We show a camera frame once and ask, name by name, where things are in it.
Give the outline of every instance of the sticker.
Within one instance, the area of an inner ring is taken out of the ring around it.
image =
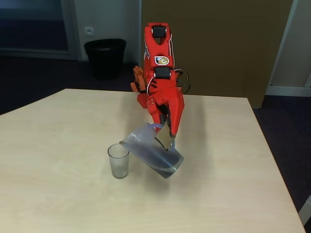
[[[165,66],[170,63],[170,60],[168,59],[168,57],[157,56],[155,57],[155,63],[159,66]]]
[[[144,60],[146,59],[146,57],[149,59],[150,58],[150,53],[148,51],[148,47],[146,45],[146,41],[145,41],[145,53],[144,53]]]

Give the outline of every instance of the door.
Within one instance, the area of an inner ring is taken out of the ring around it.
[[[0,1],[0,55],[76,59],[68,0]]]
[[[148,22],[168,22],[175,67],[190,75],[189,94],[248,97],[258,108],[292,1],[142,0],[141,46]]]

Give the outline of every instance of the floor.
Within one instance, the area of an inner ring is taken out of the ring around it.
[[[0,115],[64,88],[130,91],[134,65],[99,81],[88,63],[0,57],[0,64]],[[311,194],[311,98],[266,96],[254,112],[299,210]],[[305,228],[311,233],[311,221]]]

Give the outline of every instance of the clear plastic cup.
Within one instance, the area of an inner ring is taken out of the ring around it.
[[[109,161],[112,175],[122,179],[128,174],[128,164],[130,151],[122,145],[113,144],[108,148]]]
[[[166,151],[155,139],[157,132],[154,127],[161,128],[162,125],[145,123],[120,144],[166,179],[179,168],[184,157],[174,148],[174,144]]]

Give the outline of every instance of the brown door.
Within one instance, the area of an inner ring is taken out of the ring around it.
[[[142,28],[148,22],[170,24],[175,67],[189,73],[189,94],[248,97],[256,108],[261,107],[292,2],[142,0]]]

